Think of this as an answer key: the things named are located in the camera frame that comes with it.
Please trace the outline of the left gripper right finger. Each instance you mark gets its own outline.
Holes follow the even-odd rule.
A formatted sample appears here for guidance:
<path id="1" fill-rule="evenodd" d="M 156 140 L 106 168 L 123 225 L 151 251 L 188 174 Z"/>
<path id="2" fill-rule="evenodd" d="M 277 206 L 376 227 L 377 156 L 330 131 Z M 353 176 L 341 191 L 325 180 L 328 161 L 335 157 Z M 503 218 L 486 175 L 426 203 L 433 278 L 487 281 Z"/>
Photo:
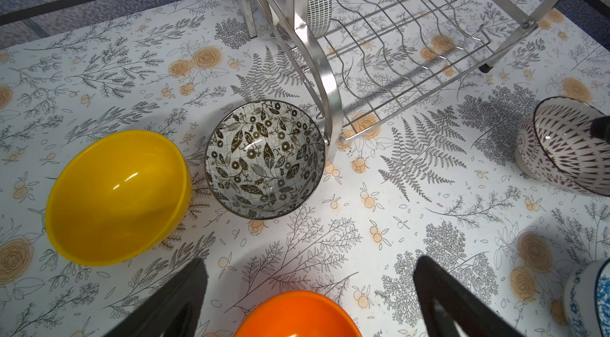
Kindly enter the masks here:
<path id="1" fill-rule="evenodd" d="M 413 281 L 428 335 L 521 335 L 432 258 L 418 259 Z"/>

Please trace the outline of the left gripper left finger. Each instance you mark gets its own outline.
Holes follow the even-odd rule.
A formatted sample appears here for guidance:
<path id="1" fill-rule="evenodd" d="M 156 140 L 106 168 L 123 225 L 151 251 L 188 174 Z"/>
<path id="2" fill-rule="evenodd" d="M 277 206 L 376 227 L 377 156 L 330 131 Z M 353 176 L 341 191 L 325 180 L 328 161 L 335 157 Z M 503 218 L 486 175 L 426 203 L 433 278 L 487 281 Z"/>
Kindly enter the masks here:
<path id="1" fill-rule="evenodd" d="M 204 260 L 193 259 L 107 335 L 195 335 L 207 283 Z"/>

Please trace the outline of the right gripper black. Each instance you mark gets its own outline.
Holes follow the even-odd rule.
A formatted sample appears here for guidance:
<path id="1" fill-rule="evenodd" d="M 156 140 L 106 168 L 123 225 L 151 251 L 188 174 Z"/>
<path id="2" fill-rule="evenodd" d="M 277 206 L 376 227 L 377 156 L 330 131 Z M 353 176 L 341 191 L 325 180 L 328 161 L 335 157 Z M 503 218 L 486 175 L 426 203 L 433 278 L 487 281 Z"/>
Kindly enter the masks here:
<path id="1" fill-rule="evenodd" d="M 598 138 L 610 143 L 610 116 L 603 116 L 591 122 L 589 133 L 593 138 Z"/>

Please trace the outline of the white brown dotted bowl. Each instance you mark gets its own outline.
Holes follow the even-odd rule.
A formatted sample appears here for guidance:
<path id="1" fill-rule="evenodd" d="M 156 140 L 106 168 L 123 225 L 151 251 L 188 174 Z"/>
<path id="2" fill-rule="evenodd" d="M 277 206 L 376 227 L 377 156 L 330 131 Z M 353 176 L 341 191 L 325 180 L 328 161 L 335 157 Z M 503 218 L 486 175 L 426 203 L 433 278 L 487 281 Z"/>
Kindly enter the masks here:
<path id="1" fill-rule="evenodd" d="M 528 176 L 586 196 L 609 196 L 609 144 L 589 133 L 606 116 L 579 100 L 556 96 L 541 101 L 516 138 L 515 159 Z"/>

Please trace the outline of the blue white floral bowl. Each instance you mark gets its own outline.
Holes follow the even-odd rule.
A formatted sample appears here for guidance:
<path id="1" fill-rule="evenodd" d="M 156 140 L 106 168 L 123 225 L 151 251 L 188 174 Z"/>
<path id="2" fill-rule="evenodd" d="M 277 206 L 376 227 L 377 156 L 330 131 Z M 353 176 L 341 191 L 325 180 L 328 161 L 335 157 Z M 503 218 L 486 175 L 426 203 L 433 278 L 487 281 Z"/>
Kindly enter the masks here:
<path id="1" fill-rule="evenodd" d="M 609 336 L 609 259 L 591 262 L 570 276 L 564 310 L 574 336 Z"/>

